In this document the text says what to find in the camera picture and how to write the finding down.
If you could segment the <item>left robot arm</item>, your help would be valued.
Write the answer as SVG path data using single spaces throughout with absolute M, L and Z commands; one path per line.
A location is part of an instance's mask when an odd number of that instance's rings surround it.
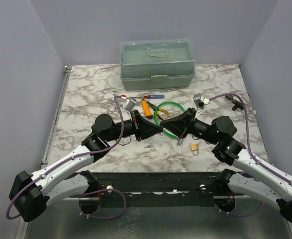
M 130 115 L 129 120 L 118 123 L 108 114 L 99 115 L 92 125 L 92 132 L 67 156 L 33 173 L 18 173 L 8 196 L 10 204 L 6 217 L 13 218 L 9 213 L 15 207 L 18 216 L 30 222 L 54 201 L 82 193 L 87 197 L 93 196 L 98 183 L 91 173 L 85 172 L 74 178 L 71 175 L 104 157 L 114 148 L 108 144 L 110 141 L 118 144 L 123 137 L 132 135 L 142 141 L 163 131 L 162 127 L 146 120 L 137 110 Z

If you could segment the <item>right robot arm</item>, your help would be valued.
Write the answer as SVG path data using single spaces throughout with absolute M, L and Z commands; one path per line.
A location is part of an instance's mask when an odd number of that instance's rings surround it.
M 214 156 L 229 166 L 234 166 L 254 176 L 255 181 L 232 174 L 215 183 L 216 191 L 227 195 L 233 191 L 254 197 L 271 204 L 280 214 L 292 223 L 292 175 L 289 175 L 267 161 L 255 156 L 244 144 L 233 136 L 237 128 L 228 116 L 214 119 L 206 124 L 195 117 L 194 108 L 187 109 L 181 115 L 160 122 L 160 126 L 172 132 L 179 139 L 188 134 L 200 138 L 215 147 Z

